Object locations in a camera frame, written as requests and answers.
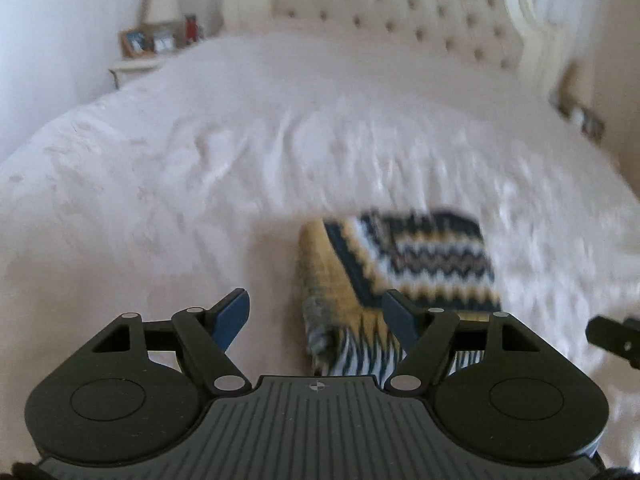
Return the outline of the left white nightstand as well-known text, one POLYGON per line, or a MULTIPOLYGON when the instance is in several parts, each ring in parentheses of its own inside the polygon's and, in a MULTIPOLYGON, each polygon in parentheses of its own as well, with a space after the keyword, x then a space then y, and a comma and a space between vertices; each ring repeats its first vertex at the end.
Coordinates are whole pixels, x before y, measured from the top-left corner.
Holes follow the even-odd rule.
POLYGON ((154 55, 148 58, 124 58, 115 62, 108 71, 114 79, 116 89, 122 88, 124 84, 128 84, 138 77, 147 73, 154 72, 162 67, 168 60, 170 55, 154 55))

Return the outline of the small silver picture frame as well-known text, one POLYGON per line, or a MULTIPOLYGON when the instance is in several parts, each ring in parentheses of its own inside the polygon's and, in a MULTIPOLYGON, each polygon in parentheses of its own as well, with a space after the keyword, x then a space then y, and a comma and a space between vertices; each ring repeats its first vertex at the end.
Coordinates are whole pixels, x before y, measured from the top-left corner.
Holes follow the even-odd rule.
POLYGON ((156 55, 169 54, 178 50, 180 40, 178 22, 149 24, 146 26, 146 31, 156 55))

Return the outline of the right bedside table lamp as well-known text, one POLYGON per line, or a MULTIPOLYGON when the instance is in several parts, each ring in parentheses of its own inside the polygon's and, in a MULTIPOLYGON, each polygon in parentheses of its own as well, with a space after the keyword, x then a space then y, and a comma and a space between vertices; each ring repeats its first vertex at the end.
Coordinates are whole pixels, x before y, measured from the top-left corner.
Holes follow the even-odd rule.
POLYGON ((566 66, 566 70, 551 93, 550 103, 566 120, 584 117, 591 110, 594 96, 594 67, 582 58, 566 66))

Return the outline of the bedside table lamp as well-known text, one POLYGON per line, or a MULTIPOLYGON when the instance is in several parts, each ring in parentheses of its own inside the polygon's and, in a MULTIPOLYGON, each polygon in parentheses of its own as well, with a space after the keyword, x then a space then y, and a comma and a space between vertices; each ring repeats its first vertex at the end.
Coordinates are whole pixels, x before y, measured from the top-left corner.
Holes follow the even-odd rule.
POLYGON ((180 21, 181 17, 178 0, 142 0, 143 25, 171 24, 180 21))
POLYGON ((566 66, 566 70, 551 93, 550 103, 566 120, 584 117, 591 110, 594 96, 594 67, 582 58, 566 66))

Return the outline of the left bedside table lamp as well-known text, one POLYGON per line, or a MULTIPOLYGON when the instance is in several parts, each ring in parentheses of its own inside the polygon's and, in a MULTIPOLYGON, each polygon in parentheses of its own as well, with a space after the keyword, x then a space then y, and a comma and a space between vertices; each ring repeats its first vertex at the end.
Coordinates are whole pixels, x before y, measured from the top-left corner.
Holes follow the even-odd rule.
POLYGON ((142 0, 143 25, 171 24, 180 21, 181 17, 178 0, 142 0))

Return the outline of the right bedside picture frame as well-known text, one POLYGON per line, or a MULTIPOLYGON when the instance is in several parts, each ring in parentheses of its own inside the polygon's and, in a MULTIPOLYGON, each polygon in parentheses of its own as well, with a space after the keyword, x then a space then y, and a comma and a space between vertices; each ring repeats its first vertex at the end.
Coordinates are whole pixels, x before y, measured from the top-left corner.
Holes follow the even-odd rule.
POLYGON ((570 112, 570 122, 580 133, 594 144, 600 144, 604 137, 604 122, 592 110, 574 107, 570 112))

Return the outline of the red bottle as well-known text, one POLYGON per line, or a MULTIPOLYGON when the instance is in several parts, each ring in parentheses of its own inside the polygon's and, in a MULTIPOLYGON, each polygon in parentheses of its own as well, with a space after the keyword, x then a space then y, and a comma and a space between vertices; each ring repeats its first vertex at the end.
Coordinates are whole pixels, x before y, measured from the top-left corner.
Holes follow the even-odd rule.
POLYGON ((184 44, 190 46, 200 39, 200 25, 195 14, 186 15, 184 22, 184 44))

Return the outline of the black yellow white patterned sweater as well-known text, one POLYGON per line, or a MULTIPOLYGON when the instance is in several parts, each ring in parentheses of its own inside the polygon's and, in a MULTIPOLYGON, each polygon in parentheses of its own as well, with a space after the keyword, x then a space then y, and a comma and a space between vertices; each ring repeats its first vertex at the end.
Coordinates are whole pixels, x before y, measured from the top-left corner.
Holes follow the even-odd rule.
POLYGON ((383 318, 391 289, 471 321, 501 309, 480 225, 450 210, 311 220, 299 232, 297 276, 316 376, 386 382, 406 355, 383 318))

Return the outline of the left wooden picture frame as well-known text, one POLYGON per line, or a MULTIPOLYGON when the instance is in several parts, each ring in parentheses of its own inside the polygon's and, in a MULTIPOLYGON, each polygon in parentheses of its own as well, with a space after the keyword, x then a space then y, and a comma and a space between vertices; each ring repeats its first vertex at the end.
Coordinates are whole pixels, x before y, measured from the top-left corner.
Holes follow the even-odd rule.
POLYGON ((124 58, 145 58, 154 54, 150 40, 142 29, 124 30, 119 34, 124 58))

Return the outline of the white satin bedspread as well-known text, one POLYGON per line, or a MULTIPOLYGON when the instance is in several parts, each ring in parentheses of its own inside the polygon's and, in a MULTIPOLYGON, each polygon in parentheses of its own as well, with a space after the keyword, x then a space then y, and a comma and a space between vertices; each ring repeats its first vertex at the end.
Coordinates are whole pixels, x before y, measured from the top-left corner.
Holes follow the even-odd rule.
POLYGON ((638 466, 639 374, 584 333, 639 311, 639 203, 608 156, 506 74, 304 24, 204 42, 2 162, 2 465, 38 456, 32 388, 127 311, 243 287, 232 359, 306 374, 299 229, 370 208, 475 218, 503 307, 601 386, 601 454, 638 466))

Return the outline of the cream tufted headboard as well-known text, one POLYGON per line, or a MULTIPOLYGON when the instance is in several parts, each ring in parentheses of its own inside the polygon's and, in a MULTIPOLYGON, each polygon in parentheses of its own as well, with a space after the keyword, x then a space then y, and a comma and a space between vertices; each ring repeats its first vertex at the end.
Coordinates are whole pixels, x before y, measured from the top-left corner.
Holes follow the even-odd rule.
POLYGON ((505 70, 542 94, 565 61, 564 30, 535 0, 222 0, 222 16, 233 30, 289 18, 389 36, 505 70))

